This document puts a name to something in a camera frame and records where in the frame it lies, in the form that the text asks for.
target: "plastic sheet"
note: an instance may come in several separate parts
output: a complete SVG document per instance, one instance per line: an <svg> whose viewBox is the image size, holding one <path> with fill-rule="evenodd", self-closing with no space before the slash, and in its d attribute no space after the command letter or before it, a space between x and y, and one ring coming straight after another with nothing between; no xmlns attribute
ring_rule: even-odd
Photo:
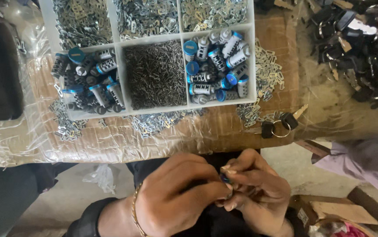
<svg viewBox="0 0 378 237"><path fill-rule="evenodd" d="M114 194L113 173L108 164L99 164L97 170L84 176L83 182L96 183L105 193Z"/></svg>
<svg viewBox="0 0 378 237"><path fill-rule="evenodd" d="M43 46L47 45L43 20L37 7L21 6L16 1L0 1L0 22L7 26L14 38L27 42L28 57L47 52L48 47ZM9 52L9 55L18 57L16 61L24 109L23 115L17 120L0 121L0 167L23 164L26 160L43 161L38 148L50 146L44 127L39 122L40 116L29 84L26 56L18 50Z"/></svg>
<svg viewBox="0 0 378 237"><path fill-rule="evenodd" d="M131 119L105 118L105 128L98 119L90 119L81 138L62 142L54 134L55 114L48 110L58 98L55 80L50 75L52 56L46 54L48 44L44 28L37 23L40 21L29 20L34 23L29 31L33 33L18 31L30 42L27 64L21 64L26 107L20 119L0 122L0 166L31 162L131 162L180 151L210 154L319 137L346 140L377 135L378 110L352 100L348 83L335 81L329 68L318 65L310 56L311 42L301 21L307 10L308 6L299 1L294 11L272 9L266 16L255 16L255 35L264 49L276 51L285 78L285 89L277 88L271 100L260 102L261 116L274 111L295 112L302 105L309 105L289 136L272 139L260 137L259 123L245 128L236 106L228 105L208 108L209 112L202 117L186 116L177 125L146 139L132 128ZM38 13L32 12L34 19Z"/></svg>

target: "bracelet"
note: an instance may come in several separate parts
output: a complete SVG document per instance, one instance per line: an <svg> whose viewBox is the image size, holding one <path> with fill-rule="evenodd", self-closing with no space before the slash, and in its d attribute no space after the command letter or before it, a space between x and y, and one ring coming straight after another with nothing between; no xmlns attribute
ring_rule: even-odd
<svg viewBox="0 0 378 237"><path fill-rule="evenodd" d="M138 219L136 218L135 203L136 203L136 198L138 197L138 192L139 192L139 189L141 188L141 186L142 186L142 183L140 183L138 185L138 187L136 187L135 192L134 192L134 198L132 200L132 217L134 219L134 223L135 223L136 227L139 229L139 232L141 233L141 236L143 236L143 237L150 237L149 235L147 235L142 230L141 226L138 223Z"/></svg>

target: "right hand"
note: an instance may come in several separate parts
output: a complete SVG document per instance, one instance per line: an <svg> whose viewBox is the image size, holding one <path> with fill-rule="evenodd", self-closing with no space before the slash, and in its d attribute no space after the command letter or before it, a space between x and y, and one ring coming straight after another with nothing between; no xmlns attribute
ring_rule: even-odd
<svg viewBox="0 0 378 237"><path fill-rule="evenodd" d="M187 190L196 180L206 180ZM136 199L139 225L152 237L171 236L195 225L211 203L231 197L215 168L194 154L177 154L144 180Z"/></svg>
<svg viewBox="0 0 378 237"><path fill-rule="evenodd" d="M272 237L292 236L284 218L291 194L288 182L278 176L254 149L244 150L221 168L234 185L234 195L224 201L227 211L241 211L256 233Z"/></svg>

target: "pile of keys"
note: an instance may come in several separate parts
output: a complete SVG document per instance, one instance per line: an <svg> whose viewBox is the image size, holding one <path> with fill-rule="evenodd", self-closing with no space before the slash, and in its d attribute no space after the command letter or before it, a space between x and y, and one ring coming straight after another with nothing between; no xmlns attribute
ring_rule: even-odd
<svg viewBox="0 0 378 237"><path fill-rule="evenodd" d="M275 134L275 124L281 122L283 127L288 130L288 133L284 136L279 136ZM262 138L272 138L276 137L287 137L290 132L298 126L298 122L292 113L283 113L279 120L274 122L263 121L262 122Z"/></svg>
<svg viewBox="0 0 378 237"><path fill-rule="evenodd" d="M345 78L358 102L378 108L378 1L308 0L314 52L334 78Z"/></svg>

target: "clear plastic wrap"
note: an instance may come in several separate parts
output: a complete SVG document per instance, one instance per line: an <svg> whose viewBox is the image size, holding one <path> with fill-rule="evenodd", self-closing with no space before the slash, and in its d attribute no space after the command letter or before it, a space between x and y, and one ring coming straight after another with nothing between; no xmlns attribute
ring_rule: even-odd
<svg viewBox="0 0 378 237"><path fill-rule="evenodd" d="M310 56L312 47L306 25L301 21L307 8L299 1L294 11L274 8L266 16L255 16L256 37L264 49L276 52L276 63L282 66L285 78L284 89L278 86L271 100L260 101L261 116L274 111L293 113L309 105L298 119L299 126L289 136L262 139L260 123L244 127L236 106L228 105L210 107L202 117L186 116L148 138L142 138L132 128L130 118L105 118L105 128L98 119L90 119L82 137L75 141L60 141L55 135L56 116L48 109L58 99L56 82L50 74L53 59L48 54L44 27L39 24L41 17L32 8L32 14L26 16L40 20L30 19L25 23L28 27L18 31L20 38L29 42L28 60L21 64L20 71L26 106L20 119L0 122L0 166L31 162L131 162L167 157L180 151L209 154L275 147L303 139L346 140L378 134L378 110L352 100L348 83L335 81L328 68L318 65Z"/></svg>

